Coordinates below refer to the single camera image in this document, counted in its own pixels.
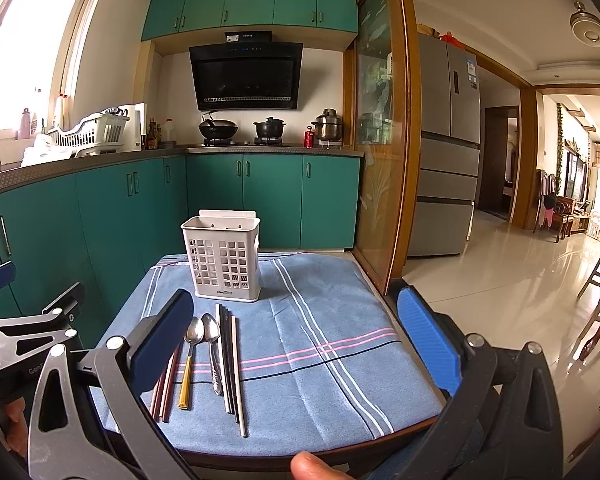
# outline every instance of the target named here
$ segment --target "refrigerator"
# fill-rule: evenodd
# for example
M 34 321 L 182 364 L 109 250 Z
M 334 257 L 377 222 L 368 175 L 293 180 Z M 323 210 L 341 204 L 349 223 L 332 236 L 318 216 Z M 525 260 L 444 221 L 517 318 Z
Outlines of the refrigerator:
M 480 91 L 475 56 L 418 35 L 422 146 L 408 256 L 459 254 L 474 214 L 480 161 Z

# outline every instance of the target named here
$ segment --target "range hood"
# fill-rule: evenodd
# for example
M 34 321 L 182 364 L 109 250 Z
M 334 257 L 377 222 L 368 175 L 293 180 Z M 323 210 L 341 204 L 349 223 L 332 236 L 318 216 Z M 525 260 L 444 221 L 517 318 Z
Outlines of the range hood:
M 298 108 L 302 43 L 237 42 L 189 49 L 198 110 Z

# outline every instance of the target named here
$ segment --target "white plastic basket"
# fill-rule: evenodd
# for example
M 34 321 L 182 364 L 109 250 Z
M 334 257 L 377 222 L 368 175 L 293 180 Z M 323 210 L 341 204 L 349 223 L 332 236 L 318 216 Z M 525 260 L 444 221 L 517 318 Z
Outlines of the white plastic basket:
M 255 211 L 201 209 L 181 227 L 196 296 L 257 301 L 260 219 Z
M 49 131 L 58 146 L 71 148 L 74 155 L 97 155 L 117 150 L 123 145 L 127 116 L 93 114 L 80 121 L 73 130 L 59 128 Z

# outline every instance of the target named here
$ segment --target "green garland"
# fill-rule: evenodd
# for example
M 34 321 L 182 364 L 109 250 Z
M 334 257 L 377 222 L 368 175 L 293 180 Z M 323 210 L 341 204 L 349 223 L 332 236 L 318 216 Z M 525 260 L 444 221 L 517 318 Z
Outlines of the green garland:
M 558 108 L 558 164 L 555 170 L 555 193 L 560 193 L 560 187 L 562 186 L 562 157 L 564 153 L 564 132 L 562 131 L 562 105 L 557 104 Z

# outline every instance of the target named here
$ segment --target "metal screw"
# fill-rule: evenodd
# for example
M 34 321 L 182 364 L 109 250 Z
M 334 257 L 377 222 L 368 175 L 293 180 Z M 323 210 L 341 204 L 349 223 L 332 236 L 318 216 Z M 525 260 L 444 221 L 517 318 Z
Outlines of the metal screw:
M 53 357 L 60 357 L 62 354 L 64 354 L 64 345 L 63 344 L 53 345 L 51 347 L 50 354 Z
M 472 348 L 480 348 L 484 346 L 484 338 L 480 334 L 469 334 L 466 337 L 466 341 Z
M 540 346 L 540 343 L 536 343 L 535 341 L 532 341 L 531 343 L 529 343 L 528 345 L 526 345 L 526 348 L 533 355 L 538 355 L 538 354 L 542 353 L 542 347 Z
M 125 343 L 125 340 L 119 335 L 115 335 L 107 339 L 107 348 L 109 350 L 117 350 Z

